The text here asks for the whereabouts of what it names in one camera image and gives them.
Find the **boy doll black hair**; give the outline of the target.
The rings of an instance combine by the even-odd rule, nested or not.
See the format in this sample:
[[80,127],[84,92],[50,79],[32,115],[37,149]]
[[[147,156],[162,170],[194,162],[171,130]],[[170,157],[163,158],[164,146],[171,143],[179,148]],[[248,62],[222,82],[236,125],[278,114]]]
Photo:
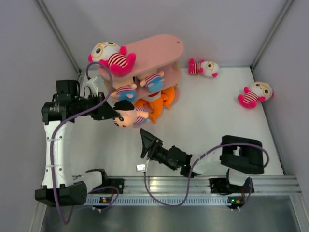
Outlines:
[[135,107],[128,100],[116,102],[113,109],[119,114],[113,118],[114,124],[118,127],[138,127],[150,122],[149,113],[142,107]]

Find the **orange shrimp plush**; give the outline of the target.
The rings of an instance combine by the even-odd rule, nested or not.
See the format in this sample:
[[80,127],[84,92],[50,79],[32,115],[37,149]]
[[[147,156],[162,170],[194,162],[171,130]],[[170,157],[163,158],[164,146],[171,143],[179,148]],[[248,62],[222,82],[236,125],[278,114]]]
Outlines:
[[175,87],[166,88],[160,92],[147,96],[148,102],[152,112],[150,113],[150,119],[153,123],[156,123],[157,119],[161,116],[163,108],[171,108],[171,105],[175,99]]
[[135,107],[139,107],[139,108],[143,108],[145,109],[147,112],[152,113],[153,109],[150,106],[150,103],[144,99],[138,99],[135,103],[134,103]]

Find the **boy doll striped shirt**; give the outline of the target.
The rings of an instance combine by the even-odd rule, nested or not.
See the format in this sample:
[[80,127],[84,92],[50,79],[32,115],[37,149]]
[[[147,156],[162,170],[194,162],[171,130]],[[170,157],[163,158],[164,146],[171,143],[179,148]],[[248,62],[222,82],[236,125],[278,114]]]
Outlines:
[[158,92],[165,84],[164,71],[150,71],[142,73],[136,78],[140,81],[140,86],[145,87],[149,92]]

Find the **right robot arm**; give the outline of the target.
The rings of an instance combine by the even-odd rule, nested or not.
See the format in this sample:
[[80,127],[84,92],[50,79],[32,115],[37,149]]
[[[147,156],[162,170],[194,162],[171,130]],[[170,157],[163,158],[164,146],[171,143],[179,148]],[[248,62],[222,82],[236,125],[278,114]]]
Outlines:
[[262,142],[258,140],[225,135],[219,146],[194,157],[175,146],[165,149],[162,140],[144,129],[140,129],[140,135],[142,158],[157,161],[174,171],[180,170],[184,177],[194,178],[211,167],[227,167],[226,178],[210,180],[212,193],[227,195],[252,192],[253,184],[249,178],[263,174],[268,164],[267,160],[263,160],[268,155],[264,154]]

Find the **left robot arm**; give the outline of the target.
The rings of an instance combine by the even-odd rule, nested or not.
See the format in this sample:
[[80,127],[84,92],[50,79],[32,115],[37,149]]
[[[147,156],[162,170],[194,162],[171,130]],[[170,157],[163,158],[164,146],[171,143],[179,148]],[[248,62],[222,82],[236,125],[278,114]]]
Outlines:
[[56,93],[42,109],[46,136],[45,174],[35,200],[51,207],[83,205],[92,189],[108,190],[109,181],[103,169],[90,170],[74,180],[70,164],[70,139],[75,118],[91,116],[93,120],[108,120],[118,113],[108,104],[108,97],[98,90],[98,77],[86,82],[88,97],[80,95],[80,84],[74,80],[56,82]]

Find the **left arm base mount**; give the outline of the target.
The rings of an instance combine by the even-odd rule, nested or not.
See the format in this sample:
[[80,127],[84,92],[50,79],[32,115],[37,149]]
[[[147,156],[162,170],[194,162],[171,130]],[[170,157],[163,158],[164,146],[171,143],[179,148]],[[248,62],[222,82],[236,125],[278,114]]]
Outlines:
[[[123,178],[107,178],[104,180],[103,185],[105,187],[116,187],[119,190],[120,194],[123,194],[125,180]],[[117,191],[114,189],[105,189],[103,190],[105,194],[116,194]]]

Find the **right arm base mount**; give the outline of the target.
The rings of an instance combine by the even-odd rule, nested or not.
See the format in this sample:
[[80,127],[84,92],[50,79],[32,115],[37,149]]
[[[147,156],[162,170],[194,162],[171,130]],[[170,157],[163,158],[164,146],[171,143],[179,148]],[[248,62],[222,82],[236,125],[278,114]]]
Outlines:
[[243,186],[232,185],[227,178],[211,178],[209,180],[211,193],[220,195],[230,195],[234,193],[254,193],[253,184],[249,179],[245,181]]

